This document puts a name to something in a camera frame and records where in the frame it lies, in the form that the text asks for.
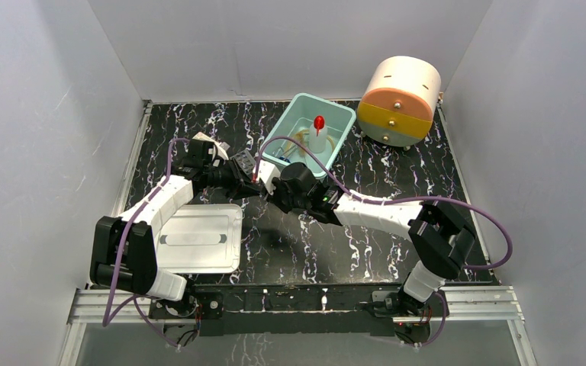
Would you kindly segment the tan rubber tubing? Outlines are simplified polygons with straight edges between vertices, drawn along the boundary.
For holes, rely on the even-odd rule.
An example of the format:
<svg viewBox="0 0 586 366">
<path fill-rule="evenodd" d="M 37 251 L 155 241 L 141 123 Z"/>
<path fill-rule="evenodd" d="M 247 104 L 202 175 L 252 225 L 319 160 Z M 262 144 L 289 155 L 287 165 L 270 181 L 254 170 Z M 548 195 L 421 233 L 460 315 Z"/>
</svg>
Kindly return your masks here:
<svg viewBox="0 0 586 366">
<path fill-rule="evenodd" d="M 309 133 L 309 129 L 300 130 L 296 134 L 293 135 L 293 140 L 300 143 L 300 144 L 304 144 L 308 148 L 308 145 L 307 145 L 308 133 Z M 327 134 L 327 144 L 329 144 L 331 152 L 336 150 L 336 143 L 334 142 L 333 138 L 329 134 Z M 285 146 L 284 155 L 285 156 L 290 155 L 294 151 L 297 151 L 300 156 L 304 156 L 306 154 L 306 152 L 302 151 L 294 143 L 287 143 Z"/>
</svg>

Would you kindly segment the small white red box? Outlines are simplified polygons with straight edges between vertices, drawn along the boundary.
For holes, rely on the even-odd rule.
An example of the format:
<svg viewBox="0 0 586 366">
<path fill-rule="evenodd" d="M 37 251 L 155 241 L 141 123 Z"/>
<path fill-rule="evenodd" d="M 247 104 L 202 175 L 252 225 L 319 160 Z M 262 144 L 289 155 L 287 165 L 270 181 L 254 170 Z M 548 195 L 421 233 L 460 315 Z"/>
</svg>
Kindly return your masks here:
<svg viewBox="0 0 586 366">
<path fill-rule="evenodd" d="M 208 141 L 208 142 L 212 142 L 215 143 L 215 140 L 211 137 L 209 137 L 208 135 L 206 135 L 205 133 L 202 132 L 198 132 L 196 133 L 193 137 L 193 140 L 201 140 L 201 141 Z"/>
</svg>

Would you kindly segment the red-cap wash bottle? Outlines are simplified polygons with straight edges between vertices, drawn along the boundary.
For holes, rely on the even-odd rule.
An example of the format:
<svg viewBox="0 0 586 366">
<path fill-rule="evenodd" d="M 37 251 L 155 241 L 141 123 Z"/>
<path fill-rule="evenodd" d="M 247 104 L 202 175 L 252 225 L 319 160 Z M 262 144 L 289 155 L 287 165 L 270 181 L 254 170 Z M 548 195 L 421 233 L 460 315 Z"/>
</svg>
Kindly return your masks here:
<svg viewBox="0 0 586 366">
<path fill-rule="evenodd" d="M 321 115 L 314 118 L 308 133 L 308 149 L 314 154 L 323 153 L 327 144 L 327 128 L 325 119 Z"/>
</svg>

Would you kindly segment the white bin lid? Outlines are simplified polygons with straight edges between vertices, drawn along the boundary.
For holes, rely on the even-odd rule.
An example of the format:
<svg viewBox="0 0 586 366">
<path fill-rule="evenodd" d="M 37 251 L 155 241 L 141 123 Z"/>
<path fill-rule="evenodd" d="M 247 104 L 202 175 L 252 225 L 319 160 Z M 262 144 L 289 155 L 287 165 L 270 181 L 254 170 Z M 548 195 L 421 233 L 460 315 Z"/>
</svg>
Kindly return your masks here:
<svg viewBox="0 0 586 366">
<path fill-rule="evenodd" d="M 181 207 L 157 236 L 160 269 L 176 274 L 223 275 L 240 264 L 243 211 L 236 204 Z"/>
</svg>

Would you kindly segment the clear test tube rack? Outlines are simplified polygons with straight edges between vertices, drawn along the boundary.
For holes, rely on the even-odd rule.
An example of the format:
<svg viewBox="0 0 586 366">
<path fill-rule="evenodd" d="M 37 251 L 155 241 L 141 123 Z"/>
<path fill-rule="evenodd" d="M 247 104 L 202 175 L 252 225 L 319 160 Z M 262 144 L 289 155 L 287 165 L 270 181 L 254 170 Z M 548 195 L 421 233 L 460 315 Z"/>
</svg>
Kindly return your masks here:
<svg viewBox="0 0 586 366">
<path fill-rule="evenodd" d="M 238 168 L 242 172 L 244 172 L 248 176 L 253 175 L 256 167 L 256 161 L 252 153 L 248 149 L 244 149 L 237 152 L 231 158 L 233 161 L 235 161 Z"/>
</svg>

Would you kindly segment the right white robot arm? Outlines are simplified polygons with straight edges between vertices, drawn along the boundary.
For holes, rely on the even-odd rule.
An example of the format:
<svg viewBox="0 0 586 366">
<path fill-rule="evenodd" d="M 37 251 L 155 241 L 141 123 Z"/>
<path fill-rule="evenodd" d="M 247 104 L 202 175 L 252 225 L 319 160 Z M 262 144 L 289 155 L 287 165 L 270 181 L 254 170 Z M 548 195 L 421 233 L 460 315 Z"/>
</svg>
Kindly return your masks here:
<svg viewBox="0 0 586 366">
<path fill-rule="evenodd" d="M 267 201 L 284 213 L 302 211 L 320 223 L 380 230 L 412 243 L 419 260 L 400 289 L 374 291 L 361 305 L 379 318 L 420 315 L 446 281 L 459 277 L 475 244 L 474 230 L 449 202 L 384 204 L 378 197 L 359 196 L 316 179 L 301 162 L 283 170 L 261 162 L 255 178 L 263 184 Z"/>
</svg>

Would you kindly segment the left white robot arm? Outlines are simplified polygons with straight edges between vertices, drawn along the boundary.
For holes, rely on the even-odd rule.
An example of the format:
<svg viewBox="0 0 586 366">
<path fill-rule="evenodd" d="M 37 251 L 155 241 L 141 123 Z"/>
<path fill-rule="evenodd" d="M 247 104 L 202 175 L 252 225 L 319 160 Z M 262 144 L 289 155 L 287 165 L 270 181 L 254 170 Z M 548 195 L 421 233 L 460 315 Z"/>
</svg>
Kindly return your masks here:
<svg viewBox="0 0 586 366">
<path fill-rule="evenodd" d="M 150 193 L 95 226 L 89 277 L 110 294 L 126 291 L 189 317 L 201 307 L 191 275 L 225 275 L 240 264 L 243 212 L 235 203 L 193 204 L 219 188 L 232 201 L 260 194 L 256 164 L 247 152 L 229 156 L 212 140 L 189 140 L 185 155 L 168 158 Z"/>
</svg>

